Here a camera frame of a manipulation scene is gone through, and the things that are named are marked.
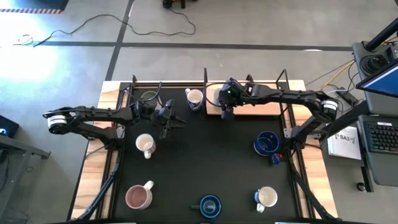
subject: pink mug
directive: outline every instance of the pink mug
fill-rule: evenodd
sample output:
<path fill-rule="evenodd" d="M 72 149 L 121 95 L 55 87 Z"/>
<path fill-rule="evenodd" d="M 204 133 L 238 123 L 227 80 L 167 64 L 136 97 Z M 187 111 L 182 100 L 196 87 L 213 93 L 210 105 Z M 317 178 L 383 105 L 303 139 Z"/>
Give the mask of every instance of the pink mug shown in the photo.
<path fill-rule="evenodd" d="M 144 186 L 134 185 L 126 193 L 126 204 L 132 209 L 145 209 L 152 202 L 153 181 L 148 181 Z"/>

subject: dark blue mug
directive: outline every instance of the dark blue mug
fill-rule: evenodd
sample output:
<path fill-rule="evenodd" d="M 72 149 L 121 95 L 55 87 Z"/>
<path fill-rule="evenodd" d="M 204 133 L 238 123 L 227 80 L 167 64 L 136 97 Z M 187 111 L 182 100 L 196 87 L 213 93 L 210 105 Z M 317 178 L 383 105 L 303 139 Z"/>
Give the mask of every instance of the dark blue mug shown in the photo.
<path fill-rule="evenodd" d="M 201 215 L 207 219 L 216 218 L 221 212 L 221 201 L 215 195 L 206 195 L 199 205 L 192 205 L 191 209 L 200 210 Z"/>
<path fill-rule="evenodd" d="M 279 148 L 279 138 L 271 131 L 260 133 L 254 141 L 254 150 L 262 156 L 272 156 Z"/>

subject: keyboard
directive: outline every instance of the keyboard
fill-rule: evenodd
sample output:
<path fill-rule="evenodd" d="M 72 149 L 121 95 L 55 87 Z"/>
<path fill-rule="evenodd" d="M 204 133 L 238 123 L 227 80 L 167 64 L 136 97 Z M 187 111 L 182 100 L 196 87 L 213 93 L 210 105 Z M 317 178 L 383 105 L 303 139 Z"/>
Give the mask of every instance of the keyboard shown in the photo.
<path fill-rule="evenodd" d="M 371 152 L 398 154 L 398 126 L 365 123 Z"/>

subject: wooden table frame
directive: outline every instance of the wooden table frame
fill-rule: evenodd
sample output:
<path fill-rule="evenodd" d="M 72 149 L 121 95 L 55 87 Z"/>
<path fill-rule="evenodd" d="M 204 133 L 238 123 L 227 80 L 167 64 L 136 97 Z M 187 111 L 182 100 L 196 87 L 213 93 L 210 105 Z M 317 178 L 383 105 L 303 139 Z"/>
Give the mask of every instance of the wooden table frame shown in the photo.
<path fill-rule="evenodd" d="M 118 102 L 121 85 L 125 82 L 104 82 L 101 97 L 99 99 L 98 107 L 99 108 L 115 108 Z M 138 88 L 153 88 L 155 83 L 158 82 L 138 82 Z M 185 86 L 187 83 L 203 83 L 201 81 L 179 81 L 179 82 L 163 82 L 163 83 L 173 83 L 179 86 Z M 289 80 L 289 85 L 291 90 L 305 90 L 305 85 L 302 80 Z M 126 103 L 127 98 L 123 98 L 122 103 Z M 292 105 L 292 111 L 294 113 L 294 120 L 292 117 L 289 117 L 285 112 L 285 122 L 287 127 L 292 126 L 294 124 L 301 125 L 303 124 L 310 116 L 306 107 L 301 105 Z M 107 127 L 110 126 L 110 123 L 106 122 L 95 122 L 95 126 L 99 127 Z M 307 139 L 307 142 L 313 145 L 318 146 L 319 142 L 314 139 Z M 101 147 L 102 144 L 98 140 L 90 141 L 87 147 L 86 153 L 90 153 L 95 149 Z M 76 185 L 75 194 L 73 197 L 73 201 L 71 204 L 71 209 L 68 214 L 69 218 L 76 218 L 80 216 L 86 209 L 86 207 L 91 203 L 91 201 L 95 198 L 96 194 L 99 192 L 101 184 L 106 180 L 105 177 L 109 174 L 109 169 L 106 168 L 105 164 L 111 164 L 110 167 L 112 169 L 114 162 L 116 160 L 116 155 L 118 152 L 107 152 L 102 149 L 91 155 L 86 161 L 83 162 L 81 168 L 81 174 L 79 176 L 79 181 Z M 326 210 L 333 216 L 337 217 L 337 212 L 335 208 L 335 203 L 333 200 L 333 196 L 331 193 L 325 165 L 323 163 L 322 152 L 316 147 L 306 146 L 305 150 L 298 151 L 294 155 L 294 162 L 297 170 L 301 172 L 302 175 L 307 176 L 308 184 L 313 192 L 313 194 L 317 197 L 320 203 L 326 208 Z M 300 213 L 303 217 L 311 217 L 312 209 L 309 209 L 307 205 L 307 199 L 302 192 L 301 188 L 297 185 L 298 195 L 300 197 Z M 104 198 L 104 206 L 101 206 L 101 216 L 98 214 L 93 215 L 92 218 L 106 218 L 109 213 L 109 204 L 111 198 L 111 188 L 107 192 Z M 320 218 L 319 214 L 315 212 L 315 216 Z"/>

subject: gray floor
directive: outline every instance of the gray floor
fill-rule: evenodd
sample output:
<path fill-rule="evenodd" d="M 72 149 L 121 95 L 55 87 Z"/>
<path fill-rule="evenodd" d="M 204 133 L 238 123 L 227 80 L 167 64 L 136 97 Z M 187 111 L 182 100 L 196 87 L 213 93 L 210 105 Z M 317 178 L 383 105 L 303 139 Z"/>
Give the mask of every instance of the gray floor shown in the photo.
<path fill-rule="evenodd" d="M 127 2 L 70 0 L 61 15 L 0 13 L 0 113 L 21 125 L 17 139 L 52 151 L 47 161 L 32 160 L 35 170 L 24 177 L 13 216 L 26 213 L 32 223 L 66 219 L 87 141 L 75 134 L 48 133 L 41 114 L 61 106 L 96 105 L 114 47 L 33 49 L 9 44 L 23 34 L 41 40 L 55 29 L 71 31 L 97 14 L 122 19 Z M 393 0 L 199 0 L 187 1 L 184 10 L 175 4 L 174 9 L 197 25 L 194 36 L 138 36 L 127 28 L 124 41 L 349 47 L 373 37 L 398 12 Z M 162 9 L 158 0 L 136 0 L 129 23 L 138 32 L 192 31 L 185 18 Z M 72 36 L 58 34 L 51 41 L 115 42 L 120 27 L 112 18 L 100 18 Z M 132 75 L 139 80 L 201 80 L 207 67 L 209 79 L 214 80 L 244 78 L 248 73 L 272 80 L 286 68 L 291 79 L 309 82 L 350 59 L 351 52 L 122 47 L 112 80 L 130 80 Z M 333 74 L 307 88 L 316 90 Z M 348 82 L 344 73 L 333 84 L 347 87 Z M 364 97 L 361 91 L 352 92 Z M 398 223 L 398 189 L 375 185 L 374 193 L 362 194 L 354 186 L 361 181 L 355 162 L 326 157 L 325 163 L 340 218 Z"/>

